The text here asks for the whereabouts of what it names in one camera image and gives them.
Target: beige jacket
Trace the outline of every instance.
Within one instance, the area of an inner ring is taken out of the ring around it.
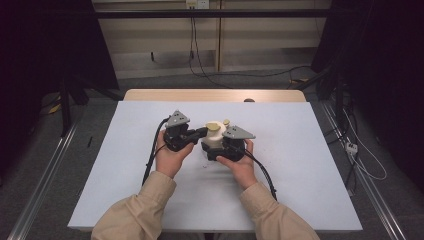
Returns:
[[[115,203],[100,218],[91,239],[157,239],[161,219],[176,183],[152,172],[138,195]],[[241,194],[241,202],[255,223],[257,239],[319,239],[315,231],[290,208],[275,201],[262,183]]]

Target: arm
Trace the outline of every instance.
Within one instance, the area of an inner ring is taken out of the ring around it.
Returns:
[[[156,149],[165,145],[163,134],[159,133]],[[156,154],[156,171],[140,193],[112,205],[94,226],[91,239],[157,239],[163,211],[176,187],[173,178],[193,146],[191,143],[179,152],[161,148]]]
[[[253,153],[253,142],[245,141],[247,150]],[[307,222],[290,208],[279,204],[269,190],[257,181],[252,159],[244,156],[240,161],[233,162],[219,156],[216,160],[230,168],[243,188],[240,199],[255,223],[258,239],[319,239]]]

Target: white table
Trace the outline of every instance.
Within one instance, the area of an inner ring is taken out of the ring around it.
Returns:
[[[267,168],[278,200],[315,230],[362,229],[309,103],[175,101],[119,103],[70,228],[91,230],[113,203],[138,193],[157,125],[176,109],[191,119],[190,129],[228,118],[255,134],[254,155]],[[259,168],[255,174],[266,184]],[[175,181],[178,186],[162,221],[164,231],[253,231],[231,172],[207,161],[200,144]]]

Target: metal rail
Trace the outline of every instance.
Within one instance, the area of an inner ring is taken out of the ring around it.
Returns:
[[[325,103],[321,103],[322,108],[324,109],[324,112],[330,121],[331,126],[336,131],[337,136],[340,138],[342,136],[342,133],[338,130],[336,120],[334,119],[335,112],[333,108],[330,106],[327,106]],[[340,143],[342,147],[345,144],[345,141],[340,138]],[[353,164],[353,157],[349,155],[349,161],[351,164]],[[365,166],[361,161],[361,158],[358,157],[357,162],[362,165],[364,169]],[[397,221],[395,215],[393,214],[392,210],[384,200],[383,196],[381,195],[380,191],[378,190],[377,186],[375,185],[373,179],[368,176],[366,173],[364,173],[361,169],[358,168],[357,165],[355,165],[355,172],[361,181],[361,184],[363,185],[365,192],[368,195],[368,198],[370,199],[372,205],[374,206],[377,215],[379,216],[381,223],[386,228],[386,231],[391,239],[393,240],[406,240],[406,235],[403,233],[402,228],[400,227],[399,222]]]
[[[332,16],[352,17],[358,15],[351,9],[208,9],[208,10],[98,10],[65,11],[44,10],[35,14],[55,18],[324,18]]]
[[[21,212],[18,220],[13,227],[8,240],[24,240],[31,228],[32,223],[34,222],[35,217],[37,216],[38,210],[43,203],[44,197],[49,190],[49,187],[54,179],[54,176],[57,170],[60,167],[63,157],[65,156],[66,150],[68,149],[69,144],[72,141],[75,130],[79,121],[82,118],[83,111],[79,112],[74,123],[71,125],[68,133],[61,137],[59,143],[56,147],[56,150],[53,156],[50,159],[49,164],[47,165],[46,170],[44,170],[43,176],[37,184],[31,198],[28,203],[25,205],[24,210]]]

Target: black controller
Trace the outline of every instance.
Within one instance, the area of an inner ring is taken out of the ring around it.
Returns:
[[[207,153],[208,160],[216,161],[217,156],[223,156],[237,162],[245,155],[244,139],[255,138],[253,134],[237,126],[229,127],[222,135],[220,148],[211,148],[202,142],[202,149]]]
[[[188,122],[190,119],[178,110],[169,118],[164,135],[168,149],[178,152],[189,143],[197,144],[200,138],[206,137],[208,133],[206,127],[188,130]]]

